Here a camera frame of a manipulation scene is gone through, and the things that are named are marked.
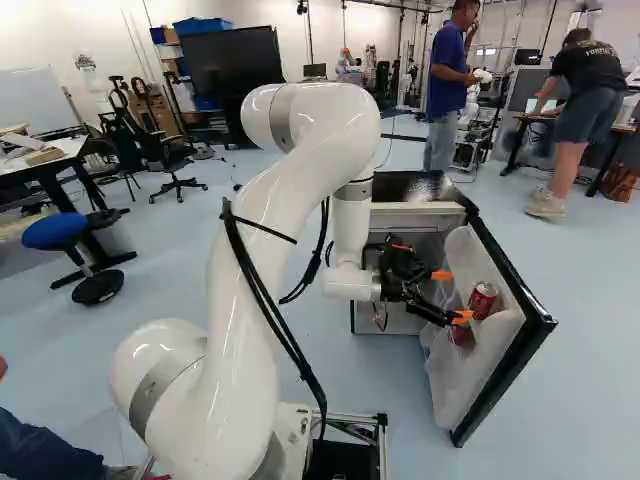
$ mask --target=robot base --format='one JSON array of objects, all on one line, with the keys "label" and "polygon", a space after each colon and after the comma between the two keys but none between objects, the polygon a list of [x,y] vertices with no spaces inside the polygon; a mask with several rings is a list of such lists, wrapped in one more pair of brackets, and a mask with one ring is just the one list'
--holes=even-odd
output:
[{"label": "robot base", "polygon": [[[312,435],[320,421],[318,410],[281,403],[267,454],[247,480],[389,479],[386,414],[328,413],[322,441]],[[154,463],[149,455],[133,480],[145,478]]]}]

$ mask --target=floor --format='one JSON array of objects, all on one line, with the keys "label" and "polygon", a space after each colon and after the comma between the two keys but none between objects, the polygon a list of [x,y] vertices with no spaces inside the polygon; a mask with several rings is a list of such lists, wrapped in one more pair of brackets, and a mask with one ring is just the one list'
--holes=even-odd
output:
[{"label": "floor", "polygon": [[[409,116],[394,118],[396,133],[426,131]],[[383,121],[385,131],[394,118]],[[420,168],[422,143],[396,140],[389,147],[389,140],[380,140],[381,168]],[[71,302],[71,287],[49,290],[51,280],[71,269],[65,258],[0,280],[0,352],[10,363],[0,384],[3,407],[102,452],[109,463],[143,458],[144,446],[112,407],[110,355],[127,333],[149,320],[206,323],[203,259],[220,226],[220,199],[234,195],[235,181],[247,181],[277,158],[258,150],[225,156],[235,168],[202,161],[180,172],[210,187],[187,191],[183,204],[169,195],[147,203],[146,195],[163,181],[160,174],[137,177],[143,189],[135,204],[123,182],[104,187],[110,206],[132,207],[122,223],[139,252],[123,265],[125,288],[111,303],[87,310]],[[388,412],[394,480],[635,479],[640,323],[626,302],[634,298],[640,277],[633,260],[640,196],[624,205],[588,199],[575,187],[567,220],[549,224],[521,213],[541,174],[525,169],[501,178],[500,168],[488,163],[460,188],[560,325],[463,449],[453,448],[433,424],[417,339],[352,336],[348,304],[325,298],[317,284],[285,309],[286,317],[332,410]],[[74,199],[86,210],[82,195]],[[318,225],[314,215],[285,285],[293,286],[306,267]],[[278,361],[281,398],[311,402],[289,361],[283,355]]]}]

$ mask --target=brown bag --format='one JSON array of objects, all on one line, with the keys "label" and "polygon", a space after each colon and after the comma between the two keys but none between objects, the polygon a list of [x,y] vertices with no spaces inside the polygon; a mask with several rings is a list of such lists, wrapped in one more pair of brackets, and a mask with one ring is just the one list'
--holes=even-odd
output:
[{"label": "brown bag", "polygon": [[622,163],[611,167],[604,177],[600,192],[609,200],[629,203],[640,172],[625,167]]}]

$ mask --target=man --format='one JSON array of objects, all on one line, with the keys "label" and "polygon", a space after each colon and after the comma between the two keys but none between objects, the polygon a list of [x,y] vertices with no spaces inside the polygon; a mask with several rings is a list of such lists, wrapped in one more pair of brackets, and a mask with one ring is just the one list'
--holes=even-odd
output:
[{"label": "man", "polygon": [[451,21],[433,39],[427,97],[429,137],[424,150],[426,171],[446,170],[456,151],[458,112],[467,102],[467,88],[477,80],[469,73],[467,53],[478,31],[480,0],[456,0]]},{"label": "man", "polygon": [[627,82],[615,49],[591,39],[591,30],[576,28],[564,40],[553,60],[551,73],[531,112],[540,114],[554,88],[565,77],[571,96],[561,107],[544,115],[561,113],[556,122],[556,168],[546,188],[532,193],[529,215],[547,219],[565,216],[565,199],[571,189],[585,148],[607,140],[627,91]]},{"label": "man", "polygon": [[[7,372],[0,356],[0,380]],[[134,467],[106,467],[102,455],[74,448],[51,430],[0,408],[0,473],[15,480],[130,480]]]}]

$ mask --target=can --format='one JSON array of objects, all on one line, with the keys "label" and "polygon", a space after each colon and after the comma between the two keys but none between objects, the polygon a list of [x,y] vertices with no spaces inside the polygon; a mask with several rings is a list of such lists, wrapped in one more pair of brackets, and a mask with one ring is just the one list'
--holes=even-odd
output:
[{"label": "can", "polygon": [[473,348],[476,344],[476,338],[471,330],[471,325],[469,323],[452,325],[449,341],[462,348]]},{"label": "can", "polygon": [[484,320],[489,316],[498,294],[498,289],[492,283],[484,281],[476,283],[469,297],[469,310],[473,310],[475,320]]}]

